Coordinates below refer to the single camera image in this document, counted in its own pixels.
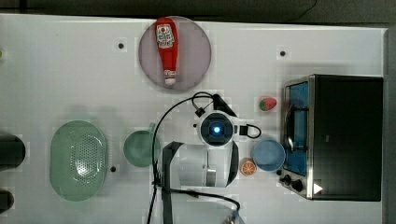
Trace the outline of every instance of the green strainer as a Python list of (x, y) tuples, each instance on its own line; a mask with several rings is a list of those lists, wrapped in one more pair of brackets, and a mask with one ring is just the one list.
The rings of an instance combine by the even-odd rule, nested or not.
[(75, 120), (62, 126), (50, 146), (49, 181), (63, 198), (79, 202), (102, 187), (107, 171), (103, 134), (89, 122)]

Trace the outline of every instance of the blue bowl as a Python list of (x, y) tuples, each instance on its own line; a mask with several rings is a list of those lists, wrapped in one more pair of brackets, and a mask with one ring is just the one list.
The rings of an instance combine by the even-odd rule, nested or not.
[(274, 140), (260, 141), (253, 148), (252, 159), (264, 171), (276, 171), (285, 162), (285, 148)]

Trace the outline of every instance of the pink plate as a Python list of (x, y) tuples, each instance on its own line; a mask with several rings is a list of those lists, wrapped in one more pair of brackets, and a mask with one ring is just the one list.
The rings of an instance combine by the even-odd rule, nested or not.
[(197, 23), (183, 17), (169, 18), (175, 22), (178, 34), (176, 83), (172, 86), (165, 84), (154, 23), (140, 40), (139, 61), (152, 82), (166, 89), (185, 91), (201, 82), (209, 68), (212, 51), (205, 31)]

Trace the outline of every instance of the dark floor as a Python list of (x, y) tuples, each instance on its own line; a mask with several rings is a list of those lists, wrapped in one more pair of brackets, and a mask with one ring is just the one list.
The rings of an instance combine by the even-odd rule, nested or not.
[(0, 7), (42, 7), (35, 11), (64, 15), (143, 18), (179, 15), (205, 21), (396, 22), (396, 0), (317, 0), (316, 5), (298, 19), (315, 2), (316, 0), (1, 0)]

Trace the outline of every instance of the red ketchup bottle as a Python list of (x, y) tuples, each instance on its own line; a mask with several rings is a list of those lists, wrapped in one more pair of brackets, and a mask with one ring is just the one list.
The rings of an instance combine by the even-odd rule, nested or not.
[(157, 47), (163, 61), (163, 74), (165, 83), (173, 85), (176, 82), (177, 65), (177, 29), (175, 23), (166, 17), (159, 18), (155, 22), (155, 35)]

